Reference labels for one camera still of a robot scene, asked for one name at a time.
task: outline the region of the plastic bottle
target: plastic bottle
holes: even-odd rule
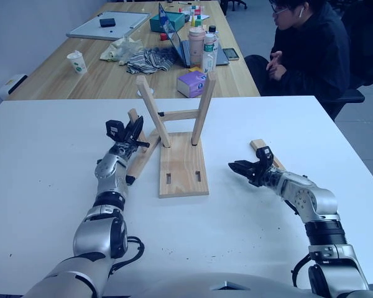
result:
[[[216,69],[216,60],[214,56],[214,42],[216,37],[212,33],[206,33],[203,45],[203,56],[201,60],[201,69],[204,73]]]
[[[206,31],[201,27],[192,27],[189,29],[188,40],[191,67],[201,65],[205,35]]]
[[[195,27],[202,27],[201,15],[196,16]]]
[[[214,34],[214,36],[216,37],[216,40],[214,42],[214,49],[213,49],[213,51],[214,51],[214,61],[217,62],[219,36],[216,33],[216,26],[215,25],[210,25],[209,26],[209,33]]]

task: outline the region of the black jacket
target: black jacket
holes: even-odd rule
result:
[[[283,95],[336,99],[349,85],[349,38],[341,19],[326,2],[299,29],[277,29],[272,52],[282,51],[287,69],[274,82]]]

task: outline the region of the tissue box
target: tissue box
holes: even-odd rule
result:
[[[195,97],[203,93],[206,75],[200,71],[192,71],[177,79],[177,90],[186,97]]]
[[[173,24],[176,31],[180,30],[182,26],[185,24],[185,15],[181,12],[166,12],[168,18],[170,19],[170,23]],[[164,33],[163,27],[160,25],[159,22],[159,15],[157,14],[153,18],[149,20],[150,29],[154,32]]]

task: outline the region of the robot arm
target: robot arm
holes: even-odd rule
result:
[[[333,193],[319,188],[306,176],[274,168],[274,156],[269,147],[258,149],[256,155],[259,158],[257,163],[241,160],[229,166],[234,172],[247,177],[254,186],[274,190],[300,216],[310,241],[309,254],[302,262],[316,262],[309,268],[312,292],[324,297],[337,297],[369,290],[354,248],[347,244]],[[293,273],[294,286],[297,286],[296,278],[297,274]]]
[[[143,123],[142,117],[134,124],[129,122],[126,128],[120,121],[106,122],[106,134],[115,144],[95,169],[97,195],[75,233],[75,256],[59,263],[24,297],[102,297],[109,275],[119,267],[114,265],[115,260],[127,251],[127,227],[122,214],[127,197],[126,168],[138,146],[149,146],[137,141]],[[140,256],[143,244],[135,237],[132,242],[140,244]]]

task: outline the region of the purple box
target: purple box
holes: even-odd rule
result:
[[[177,79],[177,90],[186,97],[195,97],[203,93],[206,75],[200,71],[192,71]]]

